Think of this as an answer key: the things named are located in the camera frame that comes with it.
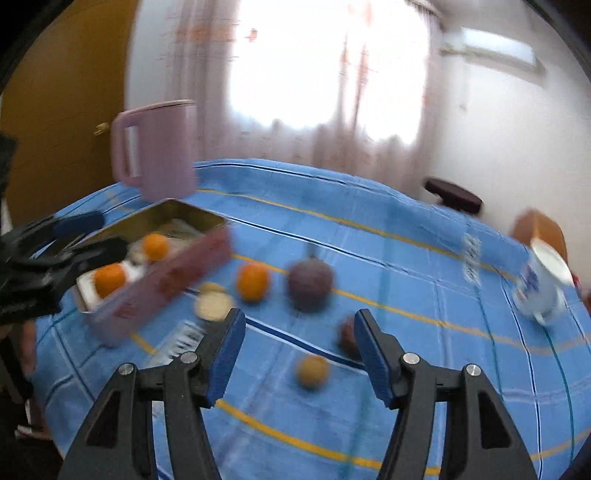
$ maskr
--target checkered tablecloth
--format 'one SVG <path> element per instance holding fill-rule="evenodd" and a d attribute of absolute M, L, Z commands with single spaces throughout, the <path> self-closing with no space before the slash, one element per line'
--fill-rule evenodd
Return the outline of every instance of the checkered tablecloth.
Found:
<path fill-rule="evenodd" d="M 224 285 L 248 328 L 224 399 L 204 412 L 216 462 L 230 479 L 373 479 L 396 418 L 373 396 L 362 366 L 341 356 L 338 327 L 369 308 L 406 351 L 433 365 L 482 367 L 502 396 L 539 477 L 568 467 L 591 431 L 589 315 L 574 290 L 567 311 L 544 329 L 512 305 L 522 245 L 474 218 L 425 205 L 373 181 L 268 160 L 218 160 L 195 166 L 186 200 L 226 216 L 234 256 L 208 280 Z M 101 210 L 114 222 L 147 204 L 135 189 L 105 188 L 59 215 Z M 466 275 L 466 238 L 480 245 L 481 267 Z M 294 312 L 286 269 L 308 241 L 336 274 L 327 310 Z M 239 302 L 238 266 L 256 259 L 272 271 L 259 306 Z M 70 294 L 59 315 L 38 320 L 35 391 L 58 447 L 66 452 L 105 382 L 123 362 L 145 365 L 180 322 L 199 322 L 190 291 L 116 349 L 99 343 Z M 294 380 L 309 352 L 331 362 L 324 389 Z M 426 477 L 439 474 L 445 408 L 438 406 Z M 161 416 L 155 444 L 162 479 L 171 478 Z"/>

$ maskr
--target mandarin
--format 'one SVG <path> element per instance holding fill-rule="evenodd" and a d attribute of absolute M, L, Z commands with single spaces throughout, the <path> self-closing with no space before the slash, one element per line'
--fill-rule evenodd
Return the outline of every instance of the mandarin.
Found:
<path fill-rule="evenodd" d="M 151 233 L 144 237 L 142 248 L 149 261 L 157 262 L 168 255 L 170 243 L 161 233 Z"/>
<path fill-rule="evenodd" d="M 95 270 L 93 280 L 96 293 L 102 299 L 127 283 L 125 270 L 118 263 L 105 265 Z"/>
<path fill-rule="evenodd" d="M 243 301 L 257 303 L 261 301 L 270 284 L 269 271 L 265 265 L 258 262 L 242 264 L 236 278 L 236 289 Z"/>

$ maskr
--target white mug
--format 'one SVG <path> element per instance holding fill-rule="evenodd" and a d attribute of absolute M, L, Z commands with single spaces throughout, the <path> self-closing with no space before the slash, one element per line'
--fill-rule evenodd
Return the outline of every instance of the white mug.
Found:
<path fill-rule="evenodd" d="M 569 266 L 560 254 L 539 238 L 531 241 L 530 259 L 521 269 L 513 300 L 524 315 L 545 324 L 564 305 L 564 286 L 573 286 Z"/>

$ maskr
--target cookie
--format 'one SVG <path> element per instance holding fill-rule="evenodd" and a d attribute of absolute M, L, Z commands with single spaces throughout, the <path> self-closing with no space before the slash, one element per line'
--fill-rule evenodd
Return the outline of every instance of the cookie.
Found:
<path fill-rule="evenodd" d="M 221 322 L 234 307 L 234 299 L 220 291 L 206 291 L 195 299 L 195 314 L 208 322 Z"/>
<path fill-rule="evenodd" d="M 199 293 L 207 293 L 208 291 L 218 291 L 220 293 L 226 293 L 226 289 L 222 287 L 219 283 L 214 283 L 212 281 L 204 281 L 201 283 L 198 288 Z"/>

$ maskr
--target floor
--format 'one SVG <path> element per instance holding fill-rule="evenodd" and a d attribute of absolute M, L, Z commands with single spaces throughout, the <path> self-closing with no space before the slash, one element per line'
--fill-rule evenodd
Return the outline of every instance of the floor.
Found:
<path fill-rule="evenodd" d="M 55 480 L 61 456 L 52 442 L 17 440 L 14 430 L 26 424 L 22 405 L 0 391 L 0 472 L 2 480 Z"/>

